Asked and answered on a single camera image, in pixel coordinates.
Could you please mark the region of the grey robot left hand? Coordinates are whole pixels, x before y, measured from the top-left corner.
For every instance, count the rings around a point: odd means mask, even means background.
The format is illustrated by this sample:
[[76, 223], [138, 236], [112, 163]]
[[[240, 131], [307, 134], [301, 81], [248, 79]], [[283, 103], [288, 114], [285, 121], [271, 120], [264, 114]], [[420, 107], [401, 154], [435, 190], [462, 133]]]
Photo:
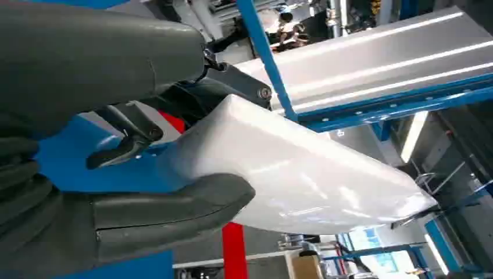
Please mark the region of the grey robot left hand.
[[142, 102], [186, 128], [237, 96], [270, 109], [265, 83], [219, 63], [193, 27], [54, 3], [1, 3], [1, 277], [52, 278], [159, 253], [213, 234], [255, 196], [208, 174], [169, 193], [64, 191], [40, 172], [41, 140], [95, 112], [124, 135], [89, 169], [146, 151], [162, 129]]

